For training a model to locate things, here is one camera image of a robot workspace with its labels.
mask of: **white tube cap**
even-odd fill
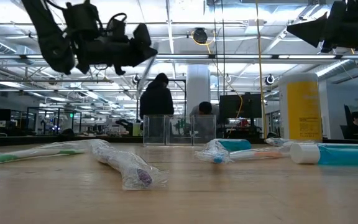
[[[290,155],[292,161],[297,164],[317,164],[320,160],[320,150],[317,144],[293,143]]]

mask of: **purple toothbrush head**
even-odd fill
[[[143,184],[148,187],[152,182],[152,177],[145,170],[136,169],[137,175],[139,176],[139,180],[143,182]]]

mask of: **table surface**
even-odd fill
[[[215,165],[193,157],[198,147],[114,146],[169,170],[168,187],[125,192],[89,154],[0,164],[0,223],[358,223],[358,167]]]

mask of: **black hair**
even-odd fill
[[[210,102],[202,102],[198,105],[198,109],[204,114],[211,114],[212,104]]]
[[[168,85],[169,79],[165,73],[159,73],[154,80],[166,83]]]
[[[352,120],[354,121],[357,118],[358,118],[358,112],[355,111],[355,112],[352,113]]]

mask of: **yellow label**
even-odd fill
[[[322,140],[317,83],[290,83],[287,91],[290,139]]]

